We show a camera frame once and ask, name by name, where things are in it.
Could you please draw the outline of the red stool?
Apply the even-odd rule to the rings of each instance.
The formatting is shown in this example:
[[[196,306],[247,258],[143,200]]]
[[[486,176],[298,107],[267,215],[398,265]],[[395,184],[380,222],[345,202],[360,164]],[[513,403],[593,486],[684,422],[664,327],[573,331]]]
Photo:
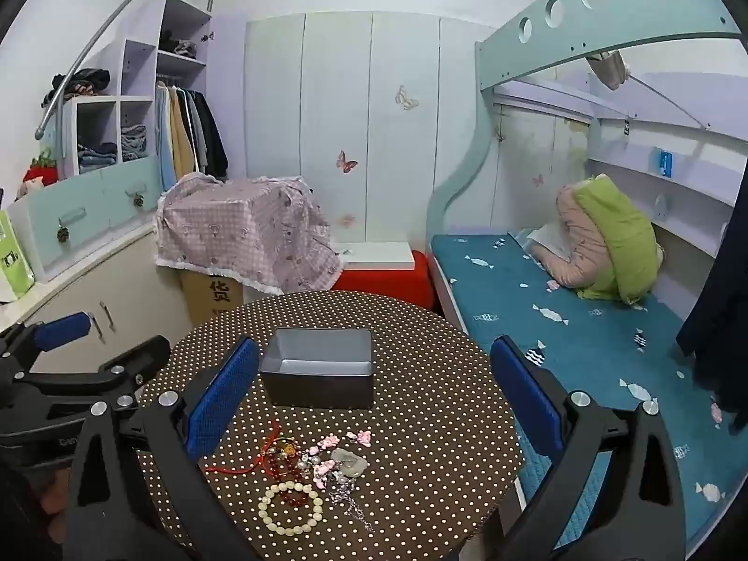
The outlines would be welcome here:
[[[333,285],[333,290],[361,291],[379,294],[432,310],[436,291],[431,281],[429,261],[420,251],[413,251],[412,270],[346,270]]]

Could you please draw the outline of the dark hanging garment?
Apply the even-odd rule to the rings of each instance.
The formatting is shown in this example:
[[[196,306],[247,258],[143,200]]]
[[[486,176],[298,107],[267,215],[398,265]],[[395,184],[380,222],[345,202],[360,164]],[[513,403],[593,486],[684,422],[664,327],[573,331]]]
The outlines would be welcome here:
[[[747,185],[741,184],[704,289],[676,337],[696,381],[734,416],[735,432],[747,426],[747,225]]]

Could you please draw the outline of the grey metal tin box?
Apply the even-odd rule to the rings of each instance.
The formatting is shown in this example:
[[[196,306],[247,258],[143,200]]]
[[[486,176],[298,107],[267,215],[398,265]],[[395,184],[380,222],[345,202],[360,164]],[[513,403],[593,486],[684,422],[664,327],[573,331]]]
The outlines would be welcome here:
[[[279,328],[260,361],[271,404],[370,410],[374,405],[372,332],[366,328]]]

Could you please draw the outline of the cardboard box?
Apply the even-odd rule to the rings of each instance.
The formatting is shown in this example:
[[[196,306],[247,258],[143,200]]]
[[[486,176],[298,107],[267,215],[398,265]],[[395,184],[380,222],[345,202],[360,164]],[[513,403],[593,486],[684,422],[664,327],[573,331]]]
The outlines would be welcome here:
[[[179,279],[194,327],[244,303],[244,286],[228,277],[181,271]]]

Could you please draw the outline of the pink checked cloth cover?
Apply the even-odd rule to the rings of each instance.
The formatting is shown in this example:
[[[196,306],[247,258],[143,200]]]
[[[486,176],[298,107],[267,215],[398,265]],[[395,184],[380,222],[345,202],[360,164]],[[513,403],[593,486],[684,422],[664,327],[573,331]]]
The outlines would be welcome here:
[[[189,173],[158,199],[158,266],[228,277],[270,295],[331,289],[344,269],[303,177]]]

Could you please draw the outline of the blue box on shelf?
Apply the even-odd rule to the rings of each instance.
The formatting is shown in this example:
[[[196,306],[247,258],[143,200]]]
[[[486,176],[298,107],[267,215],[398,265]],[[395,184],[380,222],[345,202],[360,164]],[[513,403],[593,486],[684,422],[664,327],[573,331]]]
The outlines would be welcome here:
[[[673,155],[671,152],[661,151],[658,155],[659,175],[671,179],[673,171]]]

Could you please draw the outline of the pink bunny hair clip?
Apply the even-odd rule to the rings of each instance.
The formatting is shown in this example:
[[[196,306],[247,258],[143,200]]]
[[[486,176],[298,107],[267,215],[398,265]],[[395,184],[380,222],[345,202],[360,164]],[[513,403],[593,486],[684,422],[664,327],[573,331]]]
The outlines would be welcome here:
[[[308,448],[308,459],[312,462],[312,480],[318,490],[327,489],[328,479],[336,470],[337,461],[333,458],[341,438],[328,433]]]

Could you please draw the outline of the pink butterfly wall sticker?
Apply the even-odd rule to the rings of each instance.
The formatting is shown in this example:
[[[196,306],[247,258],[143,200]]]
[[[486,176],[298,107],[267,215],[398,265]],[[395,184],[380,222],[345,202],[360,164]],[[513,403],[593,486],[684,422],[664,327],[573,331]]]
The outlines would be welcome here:
[[[356,159],[352,159],[347,157],[346,152],[344,150],[341,150],[338,152],[337,159],[336,159],[336,168],[337,170],[340,170],[344,175],[347,175],[348,173],[352,173],[355,168],[358,167],[358,161]]]

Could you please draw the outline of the white pillow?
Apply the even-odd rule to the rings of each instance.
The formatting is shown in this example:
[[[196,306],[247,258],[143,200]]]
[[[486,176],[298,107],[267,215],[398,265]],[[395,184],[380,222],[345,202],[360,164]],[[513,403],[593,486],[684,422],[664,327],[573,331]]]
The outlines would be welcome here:
[[[544,247],[545,250],[564,261],[569,262],[572,258],[572,245],[568,230],[560,220],[554,220],[543,227],[533,229],[529,233],[529,239],[535,245]]]

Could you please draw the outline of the pink and green quilt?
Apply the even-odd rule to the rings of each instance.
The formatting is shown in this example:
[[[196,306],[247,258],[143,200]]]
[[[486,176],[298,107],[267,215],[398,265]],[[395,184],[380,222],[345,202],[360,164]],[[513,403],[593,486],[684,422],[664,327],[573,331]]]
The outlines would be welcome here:
[[[536,233],[530,252],[563,288],[579,298],[633,305],[652,291],[664,250],[652,222],[605,173],[567,185],[557,196],[557,220],[566,253]]]

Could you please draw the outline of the green paper bag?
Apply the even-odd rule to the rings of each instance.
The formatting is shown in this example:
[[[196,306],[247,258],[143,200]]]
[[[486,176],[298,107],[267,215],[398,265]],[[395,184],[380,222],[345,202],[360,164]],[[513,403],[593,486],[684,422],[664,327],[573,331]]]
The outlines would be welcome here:
[[[5,210],[0,213],[0,267],[1,304],[16,302],[36,282]]]

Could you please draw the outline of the teal drawer cabinet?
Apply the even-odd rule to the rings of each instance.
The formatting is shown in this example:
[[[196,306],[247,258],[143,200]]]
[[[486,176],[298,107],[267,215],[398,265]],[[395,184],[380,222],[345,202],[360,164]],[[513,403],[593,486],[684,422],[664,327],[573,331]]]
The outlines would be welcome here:
[[[152,222],[162,186],[156,158],[146,157],[70,177],[7,208],[38,281]]]

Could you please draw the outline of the hanging clothes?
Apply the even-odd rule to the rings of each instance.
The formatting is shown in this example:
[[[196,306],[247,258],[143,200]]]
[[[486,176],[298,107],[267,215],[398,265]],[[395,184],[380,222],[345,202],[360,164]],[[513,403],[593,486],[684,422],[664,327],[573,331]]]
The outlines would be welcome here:
[[[155,98],[156,157],[162,189],[171,189],[188,173],[226,180],[227,152],[205,96],[159,81]]]

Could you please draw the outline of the teal bed mattress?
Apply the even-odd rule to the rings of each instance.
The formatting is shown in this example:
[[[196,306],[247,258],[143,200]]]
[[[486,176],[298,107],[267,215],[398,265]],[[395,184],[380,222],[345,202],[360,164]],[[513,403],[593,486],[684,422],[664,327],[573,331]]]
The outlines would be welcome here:
[[[567,390],[586,391],[604,407],[658,403],[693,554],[746,480],[747,435],[730,432],[732,417],[716,393],[698,385],[678,355],[680,318],[654,296],[626,305],[549,289],[548,274],[509,234],[438,234],[431,255],[461,324],[483,350],[506,334]]]

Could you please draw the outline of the white flat box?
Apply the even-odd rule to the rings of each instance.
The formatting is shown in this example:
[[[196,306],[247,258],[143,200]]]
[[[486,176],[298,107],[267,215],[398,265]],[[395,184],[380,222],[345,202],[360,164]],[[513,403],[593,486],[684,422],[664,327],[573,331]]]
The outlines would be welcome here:
[[[347,271],[411,271],[415,257],[407,242],[333,243]]]

